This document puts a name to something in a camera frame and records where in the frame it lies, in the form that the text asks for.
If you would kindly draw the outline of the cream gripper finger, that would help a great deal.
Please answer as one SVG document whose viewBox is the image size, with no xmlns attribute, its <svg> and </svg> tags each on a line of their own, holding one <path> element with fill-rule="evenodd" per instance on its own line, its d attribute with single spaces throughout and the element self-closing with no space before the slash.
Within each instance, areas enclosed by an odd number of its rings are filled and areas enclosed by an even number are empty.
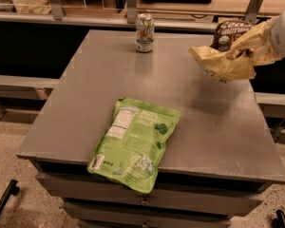
<svg viewBox="0 0 285 228">
<path fill-rule="evenodd" d="M 258 47 L 252 53 L 252 61 L 255 67 L 270 65 L 279 60 L 281 60 L 281 56 L 271 44 Z"/>
<path fill-rule="evenodd" d="M 238 37 L 231 45 L 231 49 L 270 48 L 270 27 L 267 22 L 253 26 Z"/>
</svg>

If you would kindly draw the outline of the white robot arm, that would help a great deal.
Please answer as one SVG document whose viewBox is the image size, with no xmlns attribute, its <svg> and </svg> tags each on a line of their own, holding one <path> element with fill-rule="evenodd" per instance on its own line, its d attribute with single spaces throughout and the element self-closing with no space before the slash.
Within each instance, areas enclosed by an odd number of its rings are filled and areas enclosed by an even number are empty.
<svg viewBox="0 0 285 228">
<path fill-rule="evenodd" d="M 247 51 L 255 67 L 270 65 L 285 58 L 285 10 L 253 26 L 236 39 L 231 50 Z"/>
</svg>

